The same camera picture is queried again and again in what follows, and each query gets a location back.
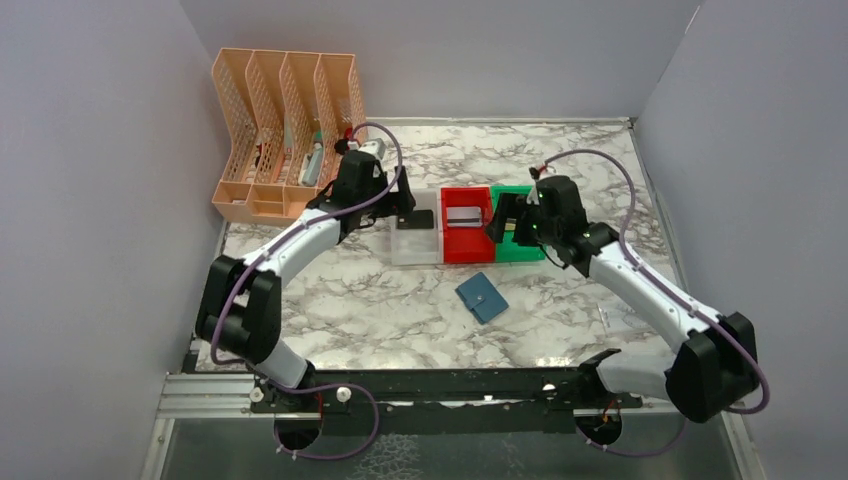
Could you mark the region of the green plastic bin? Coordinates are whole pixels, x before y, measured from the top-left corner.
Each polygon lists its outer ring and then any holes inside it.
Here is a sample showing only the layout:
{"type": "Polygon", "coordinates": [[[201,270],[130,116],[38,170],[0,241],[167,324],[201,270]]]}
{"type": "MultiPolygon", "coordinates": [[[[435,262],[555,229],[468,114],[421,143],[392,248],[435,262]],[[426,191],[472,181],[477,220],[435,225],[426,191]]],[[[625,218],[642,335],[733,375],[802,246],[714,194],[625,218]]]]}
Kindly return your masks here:
{"type": "MultiPolygon", "coordinates": [[[[496,209],[502,193],[529,194],[529,185],[492,185],[489,187],[493,208],[496,209]]],[[[539,248],[523,247],[512,241],[513,232],[506,231],[502,243],[495,245],[495,261],[497,263],[518,263],[541,261],[545,258],[539,248]]]]}

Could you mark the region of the red plastic bin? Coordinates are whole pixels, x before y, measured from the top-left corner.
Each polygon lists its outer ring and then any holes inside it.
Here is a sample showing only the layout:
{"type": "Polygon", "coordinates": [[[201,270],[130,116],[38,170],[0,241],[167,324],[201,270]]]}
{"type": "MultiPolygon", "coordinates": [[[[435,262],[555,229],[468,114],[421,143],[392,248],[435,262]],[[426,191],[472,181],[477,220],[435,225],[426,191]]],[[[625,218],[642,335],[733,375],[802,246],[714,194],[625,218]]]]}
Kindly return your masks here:
{"type": "Polygon", "coordinates": [[[493,217],[490,188],[443,187],[440,201],[443,262],[493,263],[495,245],[484,231],[493,217]]]}

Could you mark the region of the white plastic bin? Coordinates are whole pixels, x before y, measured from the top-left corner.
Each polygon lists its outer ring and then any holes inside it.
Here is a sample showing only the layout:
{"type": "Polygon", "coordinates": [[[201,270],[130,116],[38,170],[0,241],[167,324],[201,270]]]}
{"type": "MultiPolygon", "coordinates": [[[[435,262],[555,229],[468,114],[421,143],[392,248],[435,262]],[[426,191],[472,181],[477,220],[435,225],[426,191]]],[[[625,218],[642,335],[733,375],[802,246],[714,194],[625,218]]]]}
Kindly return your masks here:
{"type": "Polygon", "coordinates": [[[441,220],[441,190],[439,188],[412,191],[414,210],[432,210],[435,228],[432,230],[398,230],[397,216],[389,218],[390,259],[393,265],[437,265],[443,262],[441,220]]]}

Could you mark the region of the peach plastic file organizer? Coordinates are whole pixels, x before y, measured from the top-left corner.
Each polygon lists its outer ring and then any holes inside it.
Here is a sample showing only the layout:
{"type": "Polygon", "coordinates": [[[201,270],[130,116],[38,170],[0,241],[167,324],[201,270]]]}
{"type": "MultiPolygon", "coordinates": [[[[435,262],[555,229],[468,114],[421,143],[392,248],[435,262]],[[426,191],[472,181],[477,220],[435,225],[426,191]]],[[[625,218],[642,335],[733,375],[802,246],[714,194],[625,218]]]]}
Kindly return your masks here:
{"type": "Polygon", "coordinates": [[[231,223],[291,224],[336,176],[336,143],[368,137],[355,55],[223,48],[211,74],[231,142],[213,205],[231,223]],[[320,176],[300,186],[317,132],[320,176]]]}

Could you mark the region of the blue leather card holder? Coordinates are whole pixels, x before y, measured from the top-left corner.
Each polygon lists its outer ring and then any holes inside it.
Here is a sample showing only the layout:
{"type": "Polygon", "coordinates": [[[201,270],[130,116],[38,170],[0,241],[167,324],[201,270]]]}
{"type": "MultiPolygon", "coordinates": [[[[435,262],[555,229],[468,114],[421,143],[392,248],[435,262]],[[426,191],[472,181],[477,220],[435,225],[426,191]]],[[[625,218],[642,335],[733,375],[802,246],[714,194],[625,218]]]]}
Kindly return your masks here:
{"type": "Polygon", "coordinates": [[[509,308],[506,299],[483,272],[461,283],[455,292],[481,325],[488,324],[509,308]]]}

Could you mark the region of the silver credit card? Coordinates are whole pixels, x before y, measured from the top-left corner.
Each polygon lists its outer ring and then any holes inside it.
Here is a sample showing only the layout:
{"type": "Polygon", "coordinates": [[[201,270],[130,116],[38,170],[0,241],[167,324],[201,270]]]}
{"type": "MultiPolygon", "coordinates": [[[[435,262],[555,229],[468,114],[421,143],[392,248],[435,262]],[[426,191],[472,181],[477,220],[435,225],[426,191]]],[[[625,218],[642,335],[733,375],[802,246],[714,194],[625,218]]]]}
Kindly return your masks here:
{"type": "Polygon", "coordinates": [[[480,228],[483,226],[483,211],[479,206],[450,206],[446,208],[448,228],[480,228]]]}

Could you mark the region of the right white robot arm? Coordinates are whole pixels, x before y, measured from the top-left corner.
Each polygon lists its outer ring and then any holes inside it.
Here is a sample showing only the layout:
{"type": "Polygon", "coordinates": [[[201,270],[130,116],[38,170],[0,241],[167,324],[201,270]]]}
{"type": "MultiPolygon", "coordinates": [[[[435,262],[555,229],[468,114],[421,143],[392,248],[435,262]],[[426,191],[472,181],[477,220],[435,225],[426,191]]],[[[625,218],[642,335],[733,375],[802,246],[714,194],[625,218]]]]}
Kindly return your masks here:
{"type": "Polygon", "coordinates": [[[667,358],[611,350],[592,357],[580,367],[591,395],[664,399],[688,420],[704,423],[766,387],[751,321],[695,300],[638,257],[620,231],[589,221],[569,177],[541,179],[527,194],[500,194],[485,233],[500,243],[508,227],[513,243],[548,247],[564,266],[608,288],[673,353],[667,358]]]}

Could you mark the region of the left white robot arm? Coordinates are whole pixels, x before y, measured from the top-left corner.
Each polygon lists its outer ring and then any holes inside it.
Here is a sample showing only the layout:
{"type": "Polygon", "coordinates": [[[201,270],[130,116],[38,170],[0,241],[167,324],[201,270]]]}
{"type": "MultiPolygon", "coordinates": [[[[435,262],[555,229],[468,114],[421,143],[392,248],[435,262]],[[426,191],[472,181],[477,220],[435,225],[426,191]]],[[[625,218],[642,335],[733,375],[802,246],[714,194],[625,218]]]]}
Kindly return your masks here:
{"type": "Polygon", "coordinates": [[[308,389],[310,362],[281,336],[281,294],[295,276],[367,222],[414,208],[407,171],[387,174],[365,148],[347,152],[338,174],[300,216],[259,249],[221,255],[209,269],[195,334],[210,345],[214,363],[224,350],[284,390],[308,389]]]}

